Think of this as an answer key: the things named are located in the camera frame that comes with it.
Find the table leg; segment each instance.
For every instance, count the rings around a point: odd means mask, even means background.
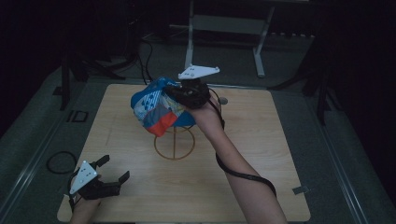
[[[267,20],[264,23],[263,27],[262,27],[262,32],[260,34],[260,41],[259,41],[259,45],[256,48],[253,48],[253,56],[254,56],[254,62],[256,63],[256,69],[257,69],[257,76],[258,77],[264,77],[265,73],[264,73],[264,68],[262,66],[262,56],[260,55],[260,53],[262,52],[262,46],[264,45],[264,40],[265,37],[267,36],[268,33],[268,28],[270,26],[270,22],[271,19],[274,15],[274,10],[275,7],[271,7],[270,11],[268,13],[267,16]]]
[[[193,43],[192,43],[192,30],[193,30],[193,17],[194,17],[194,1],[190,0],[190,18],[189,18],[189,44],[187,46],[186,62],[184,68],[190,67],[192,64]]]

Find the black cable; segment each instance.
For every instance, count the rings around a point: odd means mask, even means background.
[[[72,212],[74,212],[76,203],[74,201],[73,195],[70,193],[70,189],[72,188],[72,180],[78,174],[78,171],[79,171],[79,168],[72,175],[70,175],[69,180],[67,181],[67,195],[69,196],[69,204],[70,204],[70,208],[72,209]]]
[[[224,129],[224,119],[222,118],[222,115],[221,115],[221,103],[220,103],[220,101],[219,101],[219,96],[218,96],[218,94],[217,94],[215,91],[213,91],[213,92],[215,93],[215,95],[216,95],[217,98],[218,98],[219,107],[215,106],[215,104],[213,104],[213,102],[210,101],[210,100],[209,100],[208,102],[213,106],[213,108],[215,108],[216,112],[218,113],[219,119],[220,119],[220,121],[221,121],[222,128]],[[230,168],[228,168],[228,167],[222,162],[222,160],[220,159],[220,157],[219,157],[219,155],[218,155],[217,153],[216,153],[216,161],[218,162],[219,167],[220,167],[225,173],[227,173],[227,174],[229,174],[229,175],[236,176],[236,177],[244,178],[244,179],[247,179],[247,180],[254,180],[254,181],[261,182],[261,183],[267,185],[267,186],[271,189],[271,191],[274,193],[274,195],[276,196],[276,189],[275,189],[275,186],[274,186],[273,183],[271,183],[271,181],[269,181],[268,179],[265,179],[265,178],[263,178],[263,177],[261,177],[261,176],[257,176],[257,175],[241,174],[241,173],[238,173],[238,172],[236,172],[236,171],[234,171],[234,170],[231,170]]]
[[[82,199],[82,196],[80,196],[79,199],[75,202],[75,206],[81,199]]]
[[[149,51],[149,54],[148,54],[148,58],[146,59],[146,64],[145,64],[144,68],[145,68],[145,71],[146,71],[146,75],[148,76],[148,80],[150,82],[152,82],[153,78],[151,77],[151,75],[149,73],[149,59],[151,58],[151,55],[152,55],[152,45],[148,41],[146,41],[144,39],[142,39],[141,41],[142,41],[142,43],[147,44],[149,46],[149,48],[150,48],[150,51]]]
[[[145,73],[144,73],[144,70],[143,70],[142,58],[141,58],[140,55],[139,55],[139,56],[137,56],[137,59],[138,59],[138,61],[139,61],[139,63],[140,63],[140,68],[141,68],[140,71],[141,71],[141,75],[142,75],[143,81],[144,81],[145,84],[147,85],[148,83],[147,83],[147,81],[146,81]]]
[[[274,195],[276,196],[276,189],[275,189],[273,183],[271,183],[271,181],[269,181],[268,179],[265,179],[265,178],[263,178],[263,177],[261,177],[261,176],[257,176],[257,175],[241,174],[241,173],[238,173],[238,172],[236,172],[236,171],[233,171],[233,170],[229,169],[229,168],[222,162],[222,160],[220,159],[220,157],[219,157],[219,155],[218,155],[217,153],[216,153],[216,161],[218,162],[219,167],[220,167],[225,173],[227,173],[227,174],[229,174],[229,175],[236,176],[236,177],[244,178],[244,179],[247,179],[247,180],[254,180],[254,181],[257,181],[257,182],[261,182],[261,183],[267,185],[267,186],[271,189],[271,191],[274,193]]]
[[[66,170],[66,171],[55,171],[55,170],[53,170],[53,169],[50,167],[51,161],[52,161],[56,156],[58,156],[58,155],[60,155],[60,154],[66,154],[66,155],[70,155],[70,156],[71,156],[71,158],[73,159],[73,162],[74,162],[73,168],[71,168],[70,170]],[[51,173],[56,174],[56,175],[65,175],[65,174],[72,173],[72,172],[74,171],[74,168],[75,168],[76,165],[77,165],[77,158],[76,158],[76,156],[75,156],[73,153],[71,153],[71,152],[69,152],[69,151],[59,151],[59,152],[53,154],[51,157],[49,157],[49,159],[47,160],[47,164],[46,164],[46,165],[47,165],[47,169],[48,169]]]

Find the dark background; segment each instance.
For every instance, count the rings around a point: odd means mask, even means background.
[[[108,39],[108,34],[115,34],[118,29],[98,20],[97,12],[108,2],[112,1],[1,1],[0,135],[22,112],[47,75],[60,66],[70,43],[94,58],[108,59],[110,54],[125,53],[123,46],[114,46],[120,41]],[[224,1],[205,1],[197,9],[208,14],[233,12],[238,16],[261,17],[260,13],[249,13],[248,7],[254,7],[254,2],[246,1],[245,6],[239,7],[235,1],[227,1],[229,7],[222,7]],[[115,8],[117,17],[142,24],[140,32],[134,33],[137,37],[151,29],[166,38],[169,23],[188,22],[188,1],[114,3],[130,12],[125,14]],[[268,7],[260,6],[263,11]],[[315,35],[315,48],[308,51],[311,53],[306,56],[305,66],[318,66],[322,62],[315,60],[316,54],[330,52],[326,59],[332,68],[330,87],[389,197],[396,203],[395,3],[384,0],[277,4],[270,31]],[[124,35],[119,32],[118,38],[124,39]]]

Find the wooden board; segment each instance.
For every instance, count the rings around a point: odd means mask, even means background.
[[[244,222],[245,218],[218,167],[215,151],[197,127],[193,152],[170,161],[154,148],[154,135],[137,121],[130,107],[132,95],[145,86],[108,86],[78,165],[110,155],[98,173],[104,182],[116,181],[126,171],[131,178],[120,196],[105,198],[97,222]],[[229,101],[222,107],[225,131],[247,161],[276,186],[277,198],[288,221],[307,221],[309,209],[300,187],[290,150],[269,91],[216,88]],[[174,135],[157,139],[158,148],[172,153]],[[176,136],[177,153],[191,148],[189,133]],[[71,217],[68,199],[58,212],[61,221]]]

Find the bag of chips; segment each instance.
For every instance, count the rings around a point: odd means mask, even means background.
[[[163,91],[167,85],[178,86],[174,80],[160,77],[131,99],[134,115],[149,133],[157,137],[161,137],[169,127],[195,124],[192,115]]]

